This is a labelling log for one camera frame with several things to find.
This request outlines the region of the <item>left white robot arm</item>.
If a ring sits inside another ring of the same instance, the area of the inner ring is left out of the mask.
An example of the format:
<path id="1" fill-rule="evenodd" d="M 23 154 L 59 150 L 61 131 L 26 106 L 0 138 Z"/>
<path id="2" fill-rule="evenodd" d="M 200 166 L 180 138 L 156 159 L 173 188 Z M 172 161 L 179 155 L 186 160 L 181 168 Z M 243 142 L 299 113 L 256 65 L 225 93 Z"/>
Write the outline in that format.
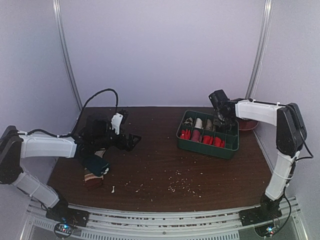
<path id="1" fill-rule="evenodd" d="M 61 222 L 72 218 L 68 202 L 50 186 L 40 182 L 21 166 L 21 159 L 58 157 L 77 159 L 89 173 L 102 177 L 109 171 L 103 159 L 110 147 L 130 152 L 141 141 L 141 136 L 125 135 L 121 131 L 124 116 L 116 113 L 111 120 L 89 116 L 77 133 L 54 135 L 42 129 L 18 131 L 10 125 L 0 139 L 0 182 L 13 185 L 38 200 Z"/>

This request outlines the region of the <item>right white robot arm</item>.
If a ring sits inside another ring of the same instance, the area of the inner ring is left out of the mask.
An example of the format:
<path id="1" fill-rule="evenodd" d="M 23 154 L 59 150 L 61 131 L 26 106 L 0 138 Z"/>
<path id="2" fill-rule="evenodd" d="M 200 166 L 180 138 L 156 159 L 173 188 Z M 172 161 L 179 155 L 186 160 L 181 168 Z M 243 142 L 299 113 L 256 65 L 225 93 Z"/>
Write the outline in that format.
<path id="1" fill-rule="evenodd" d="M 306 144 L 308 133 L 298 104 L 264 102 L 252 98 L 230 99 L 222 89 L 215 90 L 208 98 L 217 118 L 225 125 L 242 119 L 275 127 L 277 159 L 264 195 L 272 202 L 280 199 L 292 178 L 295 162 L 314 157 Z"/>

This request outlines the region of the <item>red and beige sock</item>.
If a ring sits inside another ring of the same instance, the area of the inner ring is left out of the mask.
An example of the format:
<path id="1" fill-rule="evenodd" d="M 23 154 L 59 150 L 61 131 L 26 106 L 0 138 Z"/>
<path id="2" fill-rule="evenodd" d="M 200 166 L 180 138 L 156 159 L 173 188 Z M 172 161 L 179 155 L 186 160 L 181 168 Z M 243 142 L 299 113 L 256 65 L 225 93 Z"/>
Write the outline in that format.
<path id="1" fill-rule="evenodd" d="M 220 137 L 215 137 L 213 140 L 213 145 L 215 147 L 224 148 L 225 147 L 225 140 L 221 139 Z"/>

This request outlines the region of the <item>green divided organizer tray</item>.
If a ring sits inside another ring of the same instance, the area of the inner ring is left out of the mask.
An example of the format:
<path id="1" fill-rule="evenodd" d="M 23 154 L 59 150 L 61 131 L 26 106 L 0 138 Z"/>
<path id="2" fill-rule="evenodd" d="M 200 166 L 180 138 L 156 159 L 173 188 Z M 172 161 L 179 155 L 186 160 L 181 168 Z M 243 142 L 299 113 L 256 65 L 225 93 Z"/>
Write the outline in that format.
<path id="1" fill-rule="evenodd" d="M 177 147 L 212 157 L 231 159 L 239 150 L 239 124 L 220 122 L 216 114 L 187 110 L 176 132 Z"/>

